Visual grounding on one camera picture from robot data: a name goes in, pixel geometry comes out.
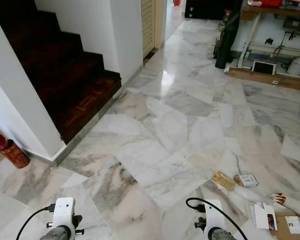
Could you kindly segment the long black upright bag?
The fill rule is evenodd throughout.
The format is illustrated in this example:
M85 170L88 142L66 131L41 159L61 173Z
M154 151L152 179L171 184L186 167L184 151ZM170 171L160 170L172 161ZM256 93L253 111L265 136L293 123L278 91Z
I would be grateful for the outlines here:
M231 48L236 39L240 21L240 10L227 10L221 23L220 43L216 46L215 67L224 69L227 63L232 62Z

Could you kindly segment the red white crumpled wrapper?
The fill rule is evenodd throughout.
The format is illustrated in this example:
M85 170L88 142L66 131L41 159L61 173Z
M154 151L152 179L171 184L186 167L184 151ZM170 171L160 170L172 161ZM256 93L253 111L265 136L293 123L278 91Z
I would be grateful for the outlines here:
M285 201L286 201L286 197L284 194L280 194L280 193L274 193L270 196L272 198L272 201L277 203L278 205L283 206Z

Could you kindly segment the cream louvered door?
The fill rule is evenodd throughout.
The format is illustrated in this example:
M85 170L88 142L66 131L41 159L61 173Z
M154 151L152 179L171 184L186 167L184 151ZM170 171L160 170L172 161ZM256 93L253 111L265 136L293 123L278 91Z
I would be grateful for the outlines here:
M147 57L155 46L156 0L140 0L142 58Z

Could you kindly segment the dark wooden staircase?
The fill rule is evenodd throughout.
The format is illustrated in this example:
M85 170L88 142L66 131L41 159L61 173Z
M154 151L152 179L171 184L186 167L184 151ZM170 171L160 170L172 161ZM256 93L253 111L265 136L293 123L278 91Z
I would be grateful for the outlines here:
M101 54L83 50L78 34L60 29L35 0L0 0L0 26L49 113L69 143L121 87Z

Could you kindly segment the white packaging card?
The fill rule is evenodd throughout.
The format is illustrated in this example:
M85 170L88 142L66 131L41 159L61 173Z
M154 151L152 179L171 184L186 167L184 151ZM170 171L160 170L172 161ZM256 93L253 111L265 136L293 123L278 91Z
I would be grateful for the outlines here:
M260 202L254 204L253 222L257 229L277 231L276 215L271 205Z

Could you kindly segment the flat gold box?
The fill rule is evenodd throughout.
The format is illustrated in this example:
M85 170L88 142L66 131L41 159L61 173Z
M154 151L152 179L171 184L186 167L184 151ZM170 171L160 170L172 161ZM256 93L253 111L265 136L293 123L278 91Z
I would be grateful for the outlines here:
M220 170L216 170L211 179L230 192L232 192L237 185L236 181L233 178L227 176Z

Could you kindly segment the long wooden plank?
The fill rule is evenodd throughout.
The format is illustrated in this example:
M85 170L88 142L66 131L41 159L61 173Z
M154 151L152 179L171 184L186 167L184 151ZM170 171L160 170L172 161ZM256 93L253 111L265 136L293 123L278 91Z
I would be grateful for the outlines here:
M225 73L233 78L239 78L250 82L266 83L273 86L281 86L287 89L300 90L300 78L284 77L280 75L271 75L266 73L258 73L245 69L229 67L224 70Z

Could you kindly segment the dark grey device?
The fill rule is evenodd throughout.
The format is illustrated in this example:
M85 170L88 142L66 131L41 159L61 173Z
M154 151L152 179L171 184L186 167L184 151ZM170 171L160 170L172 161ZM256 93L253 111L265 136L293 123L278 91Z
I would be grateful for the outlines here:
M295 18L295 17L289 17L285 18L284 23L282 27L285 30L290 30L294 32L296 35L300 35L300 18Z

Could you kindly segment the black low cabinet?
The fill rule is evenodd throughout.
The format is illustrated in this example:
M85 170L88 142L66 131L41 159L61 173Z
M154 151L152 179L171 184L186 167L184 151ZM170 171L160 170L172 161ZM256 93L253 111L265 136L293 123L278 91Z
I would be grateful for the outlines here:
M243 0L187 0L184 17L222 20L227 10L235 10L242 2Z

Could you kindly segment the red plastic container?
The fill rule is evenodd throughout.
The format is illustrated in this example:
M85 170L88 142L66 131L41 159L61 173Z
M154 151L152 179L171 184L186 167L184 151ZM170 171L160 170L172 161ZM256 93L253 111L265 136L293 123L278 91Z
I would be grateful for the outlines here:
M284 0L260 0L261 4L260 6L264 7L264 8L279 8L281 6L281 4L283 3Z

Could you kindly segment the white framed tablet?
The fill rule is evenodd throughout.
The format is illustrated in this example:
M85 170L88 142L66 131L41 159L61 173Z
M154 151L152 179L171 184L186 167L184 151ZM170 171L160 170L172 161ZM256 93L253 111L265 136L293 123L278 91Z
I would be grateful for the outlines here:
M254 60L251 67L251 71L262 74L275 75L276 63Z

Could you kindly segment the small white printed packet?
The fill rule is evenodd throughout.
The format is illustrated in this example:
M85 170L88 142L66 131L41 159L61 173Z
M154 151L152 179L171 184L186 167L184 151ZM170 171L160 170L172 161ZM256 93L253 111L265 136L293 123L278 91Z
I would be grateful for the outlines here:
M233 177L233 179L238 185L243 186L245 188L254 188L258 185L258 182L252 173L236 174Z

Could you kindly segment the white plastic jug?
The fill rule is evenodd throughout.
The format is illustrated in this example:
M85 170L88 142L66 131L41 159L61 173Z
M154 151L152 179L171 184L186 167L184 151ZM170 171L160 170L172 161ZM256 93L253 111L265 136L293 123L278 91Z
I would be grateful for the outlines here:
M291 76L300 76L300 56L290 62L286 73Z

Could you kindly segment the red cylindrical can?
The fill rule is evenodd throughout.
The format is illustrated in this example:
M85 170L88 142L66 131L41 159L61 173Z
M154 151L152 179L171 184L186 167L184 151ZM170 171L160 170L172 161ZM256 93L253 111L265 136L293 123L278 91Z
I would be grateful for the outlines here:
M8 158L17 169L23 169L30 163L30 158L24 151L15 144L12 139L6 138L0 134L0 153Z

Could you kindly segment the wooden table with white frame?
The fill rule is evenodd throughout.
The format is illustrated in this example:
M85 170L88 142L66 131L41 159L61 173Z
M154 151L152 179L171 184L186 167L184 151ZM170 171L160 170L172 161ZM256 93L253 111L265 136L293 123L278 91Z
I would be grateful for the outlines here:
M237 58L237 68L243 70L243 62L246 59L245 55L250 48L251 41L256 32L257 26L259 25L260 18L263 13L267 14L276 14L281 16L293 17L300 19L300 9L289 9L289 8L280 8L280 7L255 7L248 4L249 0L241 0L240 4L240 19L242 21L252 21L250 25L250 30L248 31L247 37L244 41L244 46L242 48L241 54Z

